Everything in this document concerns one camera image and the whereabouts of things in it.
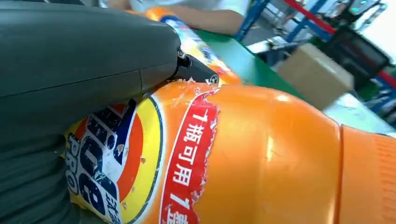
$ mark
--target peeling label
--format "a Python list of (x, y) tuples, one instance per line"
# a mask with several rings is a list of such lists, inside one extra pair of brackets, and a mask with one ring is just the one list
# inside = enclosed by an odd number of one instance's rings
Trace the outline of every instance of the peeling label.
[(170, 154), (160, 224), (199, 223), (192, 206), (204, 191), (207, 159), (219, 113), (218, 107), (206, 98), (218, 90), (198, 94), (187, 108)]

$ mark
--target cardboard box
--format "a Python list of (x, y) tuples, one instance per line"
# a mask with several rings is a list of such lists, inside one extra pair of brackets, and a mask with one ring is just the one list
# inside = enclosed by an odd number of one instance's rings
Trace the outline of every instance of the cardboard box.
[(309, 43), (281, 64), (278, 74), (320, 110), (354, 89), (354, 77)]

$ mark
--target detergent bottle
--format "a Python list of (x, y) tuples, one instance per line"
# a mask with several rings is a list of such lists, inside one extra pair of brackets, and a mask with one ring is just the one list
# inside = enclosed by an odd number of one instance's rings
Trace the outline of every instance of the detergent bottle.
[(114, 224), (396, 220), (396, 140), (281, 91), (175, 81), (66, 138), (72, 201)]

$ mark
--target person's arm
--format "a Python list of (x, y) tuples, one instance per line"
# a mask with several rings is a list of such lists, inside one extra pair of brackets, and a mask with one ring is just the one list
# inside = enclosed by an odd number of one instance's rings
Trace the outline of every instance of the person's arm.
[(232, 10), (202, 11), (185, 6), (168, 8), (189, 27), (214, 33), (234, 35), (244, 20), (241, 14)]

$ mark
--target red pipe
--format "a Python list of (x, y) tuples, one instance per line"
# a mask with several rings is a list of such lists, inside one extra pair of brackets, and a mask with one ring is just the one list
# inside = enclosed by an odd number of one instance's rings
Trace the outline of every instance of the red pipe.
[[(330, 34), (335, 33), (335, 29), (327, 24), (326, 22), (320, 20), (318, 17), (316, 17), (313, 13), (310, 11), (307, 11), (304, 7), (302, 7), (299, 3), (296, 2), (296, 0), (284, 0), (289, 6), (292, 8), (296, 9), (297, 11), (301, 12), (306, 18), (309, 20), (312, 20), (316, 25), (322, 29), (324, 29), (326, 32)], [(378, 76), (382, 78), (386, 83), (388, 83), (390, 86), (392, 86), (394, 89), (396, 89), (396, 78), (391, 76), (390, 74), (386, 73), (385, 71), (380, 71), (378, 73)]]
[(312, 20), (314, 23), (317, 24), (317, 26), (321, 27), (324, 29), (326, 32), (330, 34), (335, 33), (335, 29), (327, 24), (326, 22), (322, 21), (318, 17), (316, 17), (313, 13), (310, 11), (307, 11), (304, 7), (302, 7), (299, 3), (296, 2), (296, 0), (284, 0), (288, 5), (290, 5), (292, 8), (296, 9), (297, 11), (301, 12), (305, 17), (308, 19)]

